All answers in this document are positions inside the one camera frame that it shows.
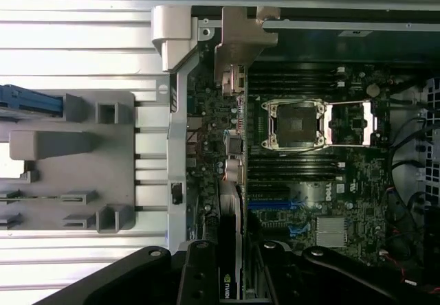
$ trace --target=screw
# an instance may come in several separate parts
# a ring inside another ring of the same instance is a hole
[[[275,247],[276,247],[276,244],[273,242],[267,242],[264,244],[264,248],[266,248],[266,249],[275,249]]]
[[[202,242],[197,245],[197,248],[199,248],[199,249],[203,249],[203,248],[207,248],[207,247],[208,247],[208,243],[206,243],[206,242]]]
[[[314,255],[314,256],[319,257],[319,256],[323,256],[324,255],[324,251],[321,250],[321,249],[314,249],[314,250],[311,251],[311,254]]]

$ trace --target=blue pcie slot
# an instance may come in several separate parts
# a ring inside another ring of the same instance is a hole
[[[249,201],[247,208],[249,210],[294,210],[304,205],[298,201]]]
[[[63,99],[6,84],[0,86],[0,108],[62,116]]]

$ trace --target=cpu socket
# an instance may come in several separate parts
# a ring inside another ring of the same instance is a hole
[[[332,141],[332,109],[338,104],[363,107],[364,139],[361,144],[334,144]],[[371,113],[371,102],[333,102],[322,100],[275,99],[264,102],[268,113],[268,138],[261,145],[270,150],[321,149],[328,146],[369,147],[371,134],[377,128],[377,118]]]

